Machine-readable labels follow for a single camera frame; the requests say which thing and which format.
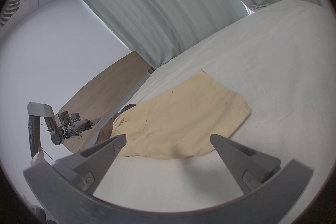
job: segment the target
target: wooden panel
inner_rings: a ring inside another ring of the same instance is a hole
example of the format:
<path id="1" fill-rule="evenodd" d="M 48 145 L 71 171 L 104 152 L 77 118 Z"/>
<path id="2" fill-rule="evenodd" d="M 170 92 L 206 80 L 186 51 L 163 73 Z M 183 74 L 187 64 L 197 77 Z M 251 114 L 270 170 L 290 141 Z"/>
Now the wooden panel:
<path id="1" fill-rule="evenodd" d="M 132 88 L 150 66 L 135 51 L 121 58 L 106 68 L 81 88 L 58 112 L 68 111 L 69 114 L 79 112 L 81 119 L 94 120 L 104 116 Z M 81 139 L 70 138 L 64 141 L 64 146 L 72 153 L 78 152 L 91 132 L 96 128 L 82 133 Z"/>

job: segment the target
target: white bed sheet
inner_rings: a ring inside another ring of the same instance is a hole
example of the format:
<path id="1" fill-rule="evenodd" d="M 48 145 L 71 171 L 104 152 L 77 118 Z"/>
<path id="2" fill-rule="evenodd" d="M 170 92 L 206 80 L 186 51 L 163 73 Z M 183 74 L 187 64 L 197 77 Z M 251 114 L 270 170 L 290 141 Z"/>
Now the white bed sheet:
<path id="1" fill-rule="evenodd" d="M 213 34 L 158 68 L 130 99 L 139 104 L 200 69 L 240 93 L 253 109 L 231 137 L 297 159 L 314 174 L 282 223 L 312 201 L 336 160 L 336 21 L 315 4 L 283 0 Z M 155 160 L 117 157 L 95 196 L 146 211 L 202 209 L 242 195 L 216 151 L 203 157 Z"/>

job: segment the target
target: vent grille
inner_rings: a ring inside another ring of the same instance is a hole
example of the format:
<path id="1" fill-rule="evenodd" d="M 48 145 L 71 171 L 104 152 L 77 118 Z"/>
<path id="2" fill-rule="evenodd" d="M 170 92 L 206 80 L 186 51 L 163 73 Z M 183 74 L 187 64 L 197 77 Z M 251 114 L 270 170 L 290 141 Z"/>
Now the vent grille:
<path id="1" fill-rule="evenodd" d="M 0 28 L 17 12 L 20 8 L 20 0 L 10 0 L 0 20 Z"/>

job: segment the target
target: beige garment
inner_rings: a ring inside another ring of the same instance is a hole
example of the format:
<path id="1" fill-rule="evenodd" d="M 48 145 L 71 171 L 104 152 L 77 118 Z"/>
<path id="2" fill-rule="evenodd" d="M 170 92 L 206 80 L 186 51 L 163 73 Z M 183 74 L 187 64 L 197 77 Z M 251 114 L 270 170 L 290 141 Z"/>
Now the beige garment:
<path id="1" fill-rule="evenodd" d="M 120 156 L 182 159 L 214 150 L 210 134 L 229 137 L 252 109 L 203 70 L 117 117 L 112 135 L 126 134 Z"/>

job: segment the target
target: brown garment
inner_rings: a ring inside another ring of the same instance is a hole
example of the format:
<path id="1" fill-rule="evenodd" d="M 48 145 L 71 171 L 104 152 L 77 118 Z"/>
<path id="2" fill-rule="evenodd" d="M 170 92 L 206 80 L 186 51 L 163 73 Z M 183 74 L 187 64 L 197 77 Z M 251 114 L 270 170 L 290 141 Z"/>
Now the brown garment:
<path id="1" fill-rule="evenodd" d="M 113 122 L 115 121 L 115 119 L 119 117 L 119 115 L 121 115 L 123 112 L 125 112 L 128 109 L 131 109 L 134 106 L 135 104 L 128 104 L 121 110 L 121 112 L 114 114 L 114 116 L 108 121 L 108 123 L 100 129 L 97 140 L 94 143 L 94 145 L 109 139 L 112 134 Z"/>

